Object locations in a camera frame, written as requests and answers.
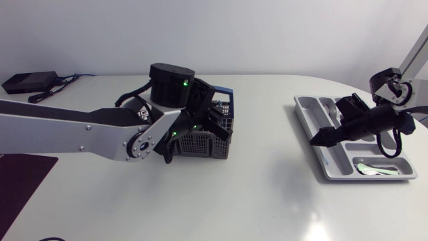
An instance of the spoon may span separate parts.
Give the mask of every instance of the spoon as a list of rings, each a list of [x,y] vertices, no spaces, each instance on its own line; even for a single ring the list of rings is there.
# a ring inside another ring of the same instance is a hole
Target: spoon
[[[380,169],[380,168],[374,168],[374,167],[369,167],[363,163],[359,163],[356,168],[358,168],[358,170],[360,170],[361,172],[365,172],[365,171],[376,171],[378,173],[381,174],[388,174],[388,175],[398,175],[399,173],[396,171],[392,171],[392,170],[385,170],[385,169]]]

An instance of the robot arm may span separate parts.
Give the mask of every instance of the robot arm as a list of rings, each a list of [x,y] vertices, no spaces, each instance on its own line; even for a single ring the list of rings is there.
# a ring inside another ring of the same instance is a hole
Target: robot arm
[[[428,81],[402,81],[400,70],[389,68],[370,79],[370,91],[376,103],[374,108],[369,108],[356,94],[340,99],[336,106],[343,116],[341,126],[321,128],[310,144],[331,147],[341,141],[376,135],[382,148],[379,134],[393,130],[397,150],[401,149],[399,134],[409,135],[415,130],[409,112],[428,114]]]
[[[153,151],[172,160],[171,146],[193,130],[204,128],[223,140],[231,131],[217,124],[212,106],[215,88],[194,78],[194,71],[153,64],[151,94],[123,95],[118,108],[78,112],[0,100],[0,153],[91,152],[117,161],[137,161]],[[150,115],[144,120],[139,112]]]

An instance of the white wall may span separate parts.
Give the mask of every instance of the white wall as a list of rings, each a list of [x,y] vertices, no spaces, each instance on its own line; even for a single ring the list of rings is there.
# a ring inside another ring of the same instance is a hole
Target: white wall
[[[0,82],[55,70],[301,74],[368,90],[399,67],[428,23],[425,0],[0,2]]]

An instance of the black mesh basket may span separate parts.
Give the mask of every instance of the black mesh basket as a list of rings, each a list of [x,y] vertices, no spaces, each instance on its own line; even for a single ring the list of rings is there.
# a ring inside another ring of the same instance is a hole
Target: black mesh basket
[[[223,110],[223,118],[219,124],[227,130],[233,129],[233,91],[231,89],[215,87],[216,92],[228,94],[229,102],[213,101]],[[228,141],[223,141],[213,133],[205,130],[193,131],[181,137],[173,155],[185,157],[211,157],[216,159],[226,159],[229,153]]]

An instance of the black cable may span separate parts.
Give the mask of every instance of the black cable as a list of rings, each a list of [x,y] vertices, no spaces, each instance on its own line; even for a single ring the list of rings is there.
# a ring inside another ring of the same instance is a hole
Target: black cable
[[[397,148],[395,149],[395,154],[394,155],[389,155],[388,153],[385,152],[385,150],[383,149],[382,146],[382,139],[381,139],[381,134],[376,134],[376,141],[377,141],[377,146],[379,148],[379,150],[381,151],[381,153],[388,158],[395,158],[398,157],[401,154],[401,149],[403,148],[403,142],[401,140],[401,132],[398,131],[396,128],[393,129],[393,134],[394,134],[394,140],[397,144]]]
[[[58,77],[55,79],[56,83],[54,83],[54,84],[56,86],[62,86],[61,88],[59,88],[55,91],[48,91],[48,92],[44,92],[41,94],[36,94],[36,95],[30,96],[30,97],[28,97],[28,103],[34,103],[35,104],[35,103],[41,102],[42,100],[49,98],[50,96],[53,96],[54,94],[57,94],[58,92],[61,92],[65,87],[67,87],[72,82],[76,81],[81,76],[95,76],[95,75],[93,75],[93,74],[73,74],[71,76]]]
[[[146,85],[144,85],[141,88],[138,88],[132,92],[123,94],[121,97],[119,97],[119,99],[114,103],[115,107],[120,107],[122,105],[122,103],[125,100],[128,100],[129,98],[135,97],[141,93],[143,93],[144,91],[148,90],[150,87],[152,87],[152,80],[149,80],[148,83]]]
[[[395,97],[400,97],[401,95],[401,90],[397,90],[394,86],[395,83],[395,79],[394,78],[390,78],[389,80],[387,80],[387,84],[388,84],[388,88],[389,90],[395,94]]]

